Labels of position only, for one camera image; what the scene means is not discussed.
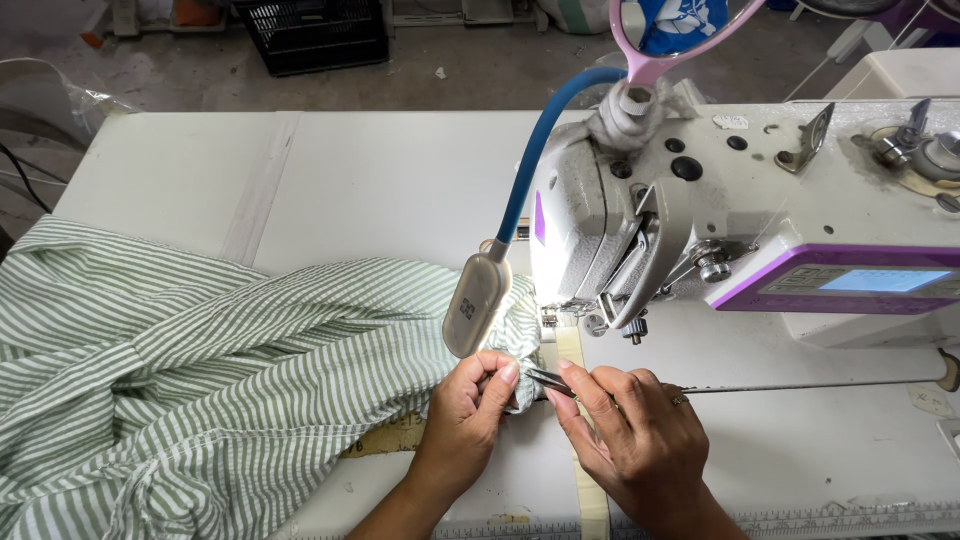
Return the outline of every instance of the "masking tape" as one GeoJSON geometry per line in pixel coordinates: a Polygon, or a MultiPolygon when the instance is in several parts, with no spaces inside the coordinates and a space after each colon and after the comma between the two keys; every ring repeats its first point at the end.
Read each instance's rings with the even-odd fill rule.
{"type": "MultiPolygon", "coordinates": [[[[581,367],[584,366],[584,353],[580,348],[580,329],[560,327],[555,329],[557,336],[557,354],[581,367]]],[[[580,414],[590,420],[587,411],[580,402],[580,414]]],[[[580,458],[573,452],[573,475],[577,481],[577,497],[580,500],[581,538],[583,540],[610,539],[610,507],[607,505],[607,493],[593,481],[587,471],[580,466],[580,458]]]]}

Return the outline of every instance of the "concrete floor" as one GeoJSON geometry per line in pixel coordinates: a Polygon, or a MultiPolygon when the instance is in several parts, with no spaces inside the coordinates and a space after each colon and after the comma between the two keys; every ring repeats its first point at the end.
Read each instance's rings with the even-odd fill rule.
{"type": "MultiPolygon", "coordinates": [[[[399,28],[389,63],[274,79],[243,30],[110,38],[91,49],[77,33],[97,1],[0,2],[0,59],[47,60],[74,84],[147,111],[533,110],[570,76],[617,50],[609,34],[573,36],[551,27],[540,35],[532,24],[399,28]],[[446,79],[434,75],[438,67],[446,79]]],[[[689,77],[720,103],[782,101],[849,25],[810,12],[796,22],[788,15],[761,8],[732,37],[668,77],[689,77]]],[[[829,62],[796,97],[822,97],[865,52],[843,65],[829,62]]],[[[0,142],[66,178],[82,158],[10,132],[0,131],[0,142]]],[[[7,162],[0,169],[13,171],[7,162]]],[[[54,205],[62,188],[39,184],[36,190],[54,205]]],[[[0,226],[14,238],[41,214],[0,188],[0,226]]]]}

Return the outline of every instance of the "fingernail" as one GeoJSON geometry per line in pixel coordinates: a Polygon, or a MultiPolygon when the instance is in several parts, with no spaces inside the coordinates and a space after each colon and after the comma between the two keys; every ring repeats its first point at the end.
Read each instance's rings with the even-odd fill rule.
{"type": "Polygon", "coordinates": [[[510,383],[516,379],[516,374],[519,372],[519,370],[520,368],[516,365],[516,362],[510,362],[509,364],[500,368],[499,376],[504,382],[510,383]]]}

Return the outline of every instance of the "blue fabric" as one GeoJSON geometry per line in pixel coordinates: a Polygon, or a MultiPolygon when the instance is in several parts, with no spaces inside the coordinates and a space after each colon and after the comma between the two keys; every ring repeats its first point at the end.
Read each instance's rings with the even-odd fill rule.
{"type": "Polygon", "coordinates": [[[640,51],[680,53],[727,24],[726,0],[623,0],[638,2],[646,18],[640,51]]]}

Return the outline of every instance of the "black plastic crate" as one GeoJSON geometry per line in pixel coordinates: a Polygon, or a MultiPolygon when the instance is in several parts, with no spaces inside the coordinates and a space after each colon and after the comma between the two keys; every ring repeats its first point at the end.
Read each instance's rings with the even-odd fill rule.
{"type": "Polygon", "coordinates": [[[379,0],[234,0],[274,77],[390,58],[379,0]]]}

